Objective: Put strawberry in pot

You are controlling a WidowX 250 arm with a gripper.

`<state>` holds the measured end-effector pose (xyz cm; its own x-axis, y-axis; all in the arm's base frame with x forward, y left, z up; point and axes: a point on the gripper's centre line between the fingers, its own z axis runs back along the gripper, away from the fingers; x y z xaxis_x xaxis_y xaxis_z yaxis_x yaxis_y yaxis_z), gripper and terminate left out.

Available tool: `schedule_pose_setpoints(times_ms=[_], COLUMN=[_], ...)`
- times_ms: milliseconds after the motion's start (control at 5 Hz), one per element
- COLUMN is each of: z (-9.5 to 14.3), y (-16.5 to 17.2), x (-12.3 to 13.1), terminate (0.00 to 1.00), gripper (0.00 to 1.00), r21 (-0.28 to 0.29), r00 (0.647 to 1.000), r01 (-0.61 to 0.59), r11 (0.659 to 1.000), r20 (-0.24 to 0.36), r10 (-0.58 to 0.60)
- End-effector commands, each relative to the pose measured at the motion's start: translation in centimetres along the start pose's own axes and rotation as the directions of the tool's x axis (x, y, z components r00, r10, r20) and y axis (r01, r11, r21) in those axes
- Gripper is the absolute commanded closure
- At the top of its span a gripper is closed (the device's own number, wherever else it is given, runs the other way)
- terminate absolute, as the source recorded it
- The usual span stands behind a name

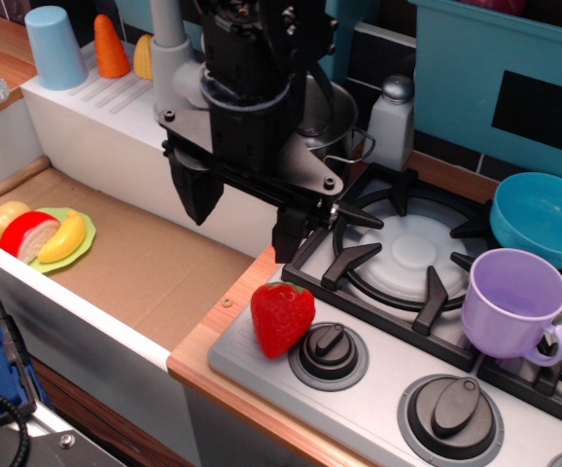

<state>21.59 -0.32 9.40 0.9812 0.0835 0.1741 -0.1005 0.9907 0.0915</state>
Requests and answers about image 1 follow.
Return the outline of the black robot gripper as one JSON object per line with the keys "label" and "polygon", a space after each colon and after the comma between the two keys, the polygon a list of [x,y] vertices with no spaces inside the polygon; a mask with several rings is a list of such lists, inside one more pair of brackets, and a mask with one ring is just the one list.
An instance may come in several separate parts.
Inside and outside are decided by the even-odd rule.
{"label": "black robot gripper", "polygon": [[[307,210],[327,208],[344,187],[298,132],[306,78],[291,81],[270,99],[253,101],[204,78],[207,111],[168,109],[158,115],[173,185],[188,216],[202,225],[225,186],[281,207],[272,229],[277,264],[290,263],[318,228]],[[329,81],[317,83],[326,96],[333,95]]]}

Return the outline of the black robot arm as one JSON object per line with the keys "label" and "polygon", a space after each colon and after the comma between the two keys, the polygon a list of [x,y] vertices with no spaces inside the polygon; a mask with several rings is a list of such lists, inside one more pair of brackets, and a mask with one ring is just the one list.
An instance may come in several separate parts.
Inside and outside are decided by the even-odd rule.
{"label": "black robot arm", "polygon": [[328,100],[320,59],[334,51],[337,23],[322,1],[200,1],[207,109],[160,113],[163,148],[180,200],[197,224],[225,186],[274,205],[271,243],[293,260],[315,228],[331,223],[341,179],[307,146],[306,82]]}

